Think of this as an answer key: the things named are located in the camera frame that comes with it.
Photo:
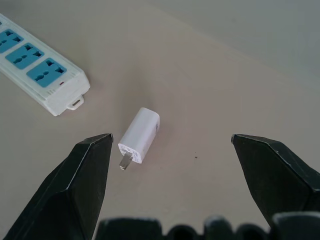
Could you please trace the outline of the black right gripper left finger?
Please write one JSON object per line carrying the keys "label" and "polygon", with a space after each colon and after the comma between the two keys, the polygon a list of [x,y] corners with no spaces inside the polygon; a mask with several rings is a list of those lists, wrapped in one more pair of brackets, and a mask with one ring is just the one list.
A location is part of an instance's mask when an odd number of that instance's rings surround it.
{"label": "black right gripper left finger", "polygon": [[44,179],[6,240],[90,240],[105,197],[113,135],[77,143]]}

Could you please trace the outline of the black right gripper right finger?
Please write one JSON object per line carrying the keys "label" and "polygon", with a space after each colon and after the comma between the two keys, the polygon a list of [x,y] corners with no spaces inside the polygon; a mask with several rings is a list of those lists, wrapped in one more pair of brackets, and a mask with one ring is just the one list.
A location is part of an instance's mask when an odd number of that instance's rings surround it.
{"label": "black right gripper right finger", "polygon": [[250,194],[268,224],[278,213],[318,212],[320,174],[280,141],[231,137]]}

